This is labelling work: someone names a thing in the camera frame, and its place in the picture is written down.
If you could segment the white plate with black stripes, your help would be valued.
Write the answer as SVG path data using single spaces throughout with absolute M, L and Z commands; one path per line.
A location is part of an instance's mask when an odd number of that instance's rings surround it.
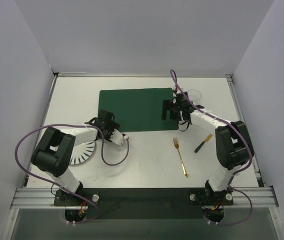
M 94 153 L 95 141 L 87 141 L 75 146 L 69 160 L 70 166 L 80 165 L 86 162 Z

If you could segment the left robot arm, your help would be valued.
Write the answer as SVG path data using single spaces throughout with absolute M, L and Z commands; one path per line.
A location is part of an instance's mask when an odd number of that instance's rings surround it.
M 83 184 L 75 178 L 69 166 L 87 161 L 94 153 L 98 140 L 118 146 L 127 142 L 129 137 L 119 128 L 115 115 L 106 110 L 100 110 L 97 117 L 80 127 L 57 129 L 49 126 L 32 154 L 31 163 L 68 190 L 65 199 L 77 206 L 84 199 L 81 191 Z

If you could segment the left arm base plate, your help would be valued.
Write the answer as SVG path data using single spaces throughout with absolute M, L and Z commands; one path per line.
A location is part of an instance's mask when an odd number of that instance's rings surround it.
M 92 206 L 90 203 L 87 203 L 82 198 L 74 196 L 73 194 L 58 190 L 55 193 L 55 198 L 53 205 L 56 207 L 84 207 Z

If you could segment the green placemat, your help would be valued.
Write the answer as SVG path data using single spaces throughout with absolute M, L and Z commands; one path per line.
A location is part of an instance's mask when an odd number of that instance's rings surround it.
M 172 98 L 171 88 L 101 90 L 98 110 L 113 113 L 121 132 L 173 131 L 178 123 L 162 120 L 162 103 Z

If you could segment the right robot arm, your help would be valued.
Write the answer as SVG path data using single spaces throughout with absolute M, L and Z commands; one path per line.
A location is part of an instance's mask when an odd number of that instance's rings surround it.
M 215 137 L 218 167 L 206 181 L 203 192 L 205 201 L 215 204 L 242 166 L 252 162 L 252 141 L 243 121 L 222 119 L 203 106 L 190 103 L 187 96 L 187 92 L 179 92 L 173 99 L 163 100 L 161 119 L 166 120 L 169 112 L 170 120 L 198 126 Z

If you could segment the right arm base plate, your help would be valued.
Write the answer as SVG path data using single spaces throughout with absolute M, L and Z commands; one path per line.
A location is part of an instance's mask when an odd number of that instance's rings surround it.
M 188 201 L 192 206 L 216 206 L 222 203 L 224 206 L 234 204 L 232 191 L 224 190 L 221 192 L 206 193 L 204 188 L 191 189 L 188 192 Z

